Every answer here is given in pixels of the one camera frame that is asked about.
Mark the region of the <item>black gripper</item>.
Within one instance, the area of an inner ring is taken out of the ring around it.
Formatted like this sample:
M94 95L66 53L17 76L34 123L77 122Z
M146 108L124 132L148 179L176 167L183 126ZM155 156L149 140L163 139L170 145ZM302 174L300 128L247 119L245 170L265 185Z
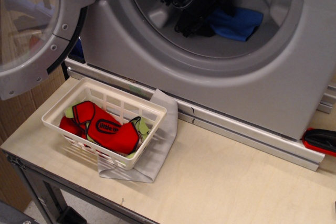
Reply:
M215 36L216 33L206 19L219 8L225 14L235 16L236 9L232 0L190 0L180 7L182 12L174 27L175 32L181 33L184 37L194 34L203 37Z

